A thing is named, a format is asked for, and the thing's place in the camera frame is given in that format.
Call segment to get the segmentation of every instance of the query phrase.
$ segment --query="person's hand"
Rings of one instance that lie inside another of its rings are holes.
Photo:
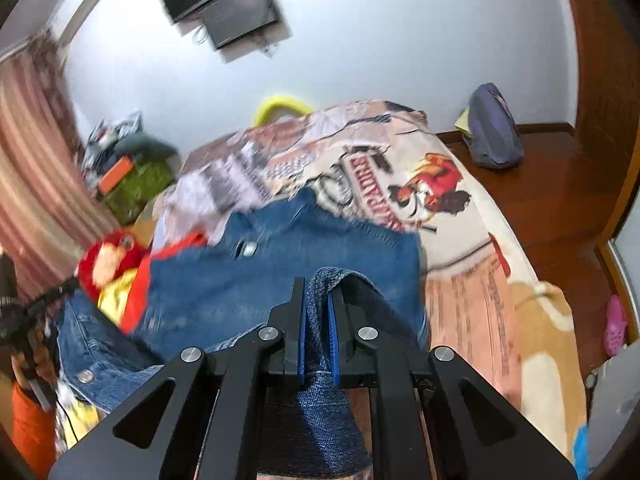
[[[42,342],[42,334],[37,336],[38,341]],[[46,346],[39,344],[33,351],[33,360],[36,363],[36,373],[43,378],[47,383],[55,385],[56,383],[56,371],[53,366],[53,361],[49,355],[49,349]],[[15,379],[18,381],[18,386],[23,390],[31,390],[29,381],[24,376],[22,366],[24,365],[24,354],[11,356],[11,366],[14,368]]]

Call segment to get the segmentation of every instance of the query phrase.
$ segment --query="denim shirt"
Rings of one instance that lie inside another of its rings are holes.
[[[364,275],[380,299],[370,302],[372,323],[425,348],[419,270],[416,235],[336,218],[303,189],[292,200],[233,213],[215,247],[154,261],[147,308],[131,338],[82,292],[71,297],[58,319],[62,373],[80,397],[110,412],[187,346],[215,351],[265,323],[271,307],[289,301],[294,278],[304,276],[306,389],[269,391],[260,471],[350,475],[369,457],[346,394],[333,387],[318,320],[334,286]]]

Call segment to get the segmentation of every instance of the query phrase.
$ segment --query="bed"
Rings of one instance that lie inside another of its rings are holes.
[[[215,243],[231,210],[301,186],[335,214],[418,231],[431,347],[454,348],[572,463],[584,460],[571,309],[557,287],[538,281],[494,200],[429,133],[423,112],[356,102],[194,150],[176,188],[156,202],[154,250],[194,228]],[[352,401],[366,434],[368,407]]]

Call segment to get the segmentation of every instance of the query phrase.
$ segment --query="triangular cutout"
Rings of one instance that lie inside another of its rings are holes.
[[[473,384],[469,381],[461,382],[460,392],[465,399],[478,439],[484,446],[492,446],[515,435],[513,423],[507,420]]]
[[[174,389],[175,381],[173,380],[160,384],[152,394],[113,427],[113,435],[140,449],[148,449]]]

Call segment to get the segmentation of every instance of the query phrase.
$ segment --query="pink shoe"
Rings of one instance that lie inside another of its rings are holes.
[[[609,357],[618,355],[625,344],[626,319],[620,298],[612,296],[607,304],[607,328],[604,332],[604,351]]]

